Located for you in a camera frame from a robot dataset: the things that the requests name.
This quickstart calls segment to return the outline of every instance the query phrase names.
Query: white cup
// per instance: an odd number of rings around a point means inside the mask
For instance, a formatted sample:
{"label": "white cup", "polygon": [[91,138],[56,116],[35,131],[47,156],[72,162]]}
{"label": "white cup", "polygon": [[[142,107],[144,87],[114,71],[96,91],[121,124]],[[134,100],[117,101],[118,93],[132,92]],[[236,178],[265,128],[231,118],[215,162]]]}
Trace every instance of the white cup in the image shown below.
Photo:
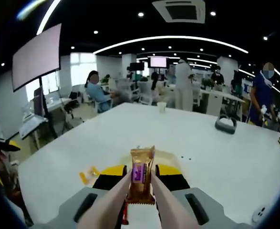
{"label": "white cup", "polygon": [[157,106],[158,106],[159,112],[161,114],[164,114],[165,113],[165,108],[166,108],[166,103],[165,102],[158,102]]}

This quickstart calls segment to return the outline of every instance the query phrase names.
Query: ceiling air vent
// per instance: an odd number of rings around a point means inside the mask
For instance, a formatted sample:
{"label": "ceiling air vent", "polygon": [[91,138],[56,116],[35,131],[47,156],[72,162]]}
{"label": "ceiling air vent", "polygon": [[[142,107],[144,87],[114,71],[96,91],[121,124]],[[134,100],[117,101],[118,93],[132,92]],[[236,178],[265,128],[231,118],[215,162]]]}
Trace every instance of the ceiling air vent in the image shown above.
{"label": "ceiling air vent", "polygon": [[154,1],[154,7],[166,22],[205,23],[206,3],[203,0]]}

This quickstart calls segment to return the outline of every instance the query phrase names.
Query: snack wrapper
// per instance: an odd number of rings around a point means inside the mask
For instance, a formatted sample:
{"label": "snack wrapper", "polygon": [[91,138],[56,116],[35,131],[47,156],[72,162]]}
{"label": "snack wrapper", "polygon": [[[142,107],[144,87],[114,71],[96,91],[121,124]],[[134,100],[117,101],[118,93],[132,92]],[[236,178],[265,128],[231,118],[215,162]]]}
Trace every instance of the snack wrapper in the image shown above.
{"label": "snack wrapper", "polygon": [[126,202],[130,204],[155,204],[150,194],[151,167],[155,156],[155,147],[132,149],[131,185]]}

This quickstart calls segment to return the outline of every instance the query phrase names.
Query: purple label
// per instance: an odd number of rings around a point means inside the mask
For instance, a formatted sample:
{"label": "purple label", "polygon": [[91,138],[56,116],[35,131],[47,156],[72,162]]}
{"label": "purple label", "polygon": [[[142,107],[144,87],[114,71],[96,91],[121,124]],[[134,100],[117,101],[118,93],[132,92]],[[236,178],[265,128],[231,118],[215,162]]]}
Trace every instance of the purple label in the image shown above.
{"label": "purple label", "polygon": [[134,163],[132,179],[134,183],[144,183],[145,165],[143,163]]}

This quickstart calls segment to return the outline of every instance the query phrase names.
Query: ceiling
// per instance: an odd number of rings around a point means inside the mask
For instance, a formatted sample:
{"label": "ceiling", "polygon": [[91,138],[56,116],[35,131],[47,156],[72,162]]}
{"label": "ceiling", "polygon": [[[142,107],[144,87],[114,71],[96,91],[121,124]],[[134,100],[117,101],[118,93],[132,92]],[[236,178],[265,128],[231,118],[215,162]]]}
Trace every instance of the ceiling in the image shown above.
{"label": "ceiling", "polygon": [[[6,13],[0,14],[3,15],[0,19],[0,64],[6,64],[5,67],[0,67],[0,71],[10,68],[12,55],[36,35],[52,0],[42,3],[24,21],[13,18],[24,6],[25,0],[3,2],[5,4],[0,5],[0,11]],[[205,0],[205,24],[197,24],[166,23],[152,2],[153,0],[61,0],[45,30],[62,23],[61,55],[69,54],[71,46],[75,47],[73,52],[94,52],[113,44],[144,37],[197,36],[226,42],[249,53],[207,41],[159,39],[122,45],[99,55],[120,56],[119,52],[122,52],[146,57],[153,53],[166,56],[176,53],[178,57],[188,58],[200,55],[200,59],[210,61],[217,61],[219,56],[231,55],[241,64],[241,69],[249,73],[256,71],[265,62],[273,63],[280,72],[280,4],[266,4],[264,0]],[[210,15],[211,11],[216,12],[215,17]],[[144,17],[138,17],[139,12],[143,12]],[[269,39],[264,41],[263,36],[268,36]],[[280,88],[280,77],[275,75],[272,80]]]}

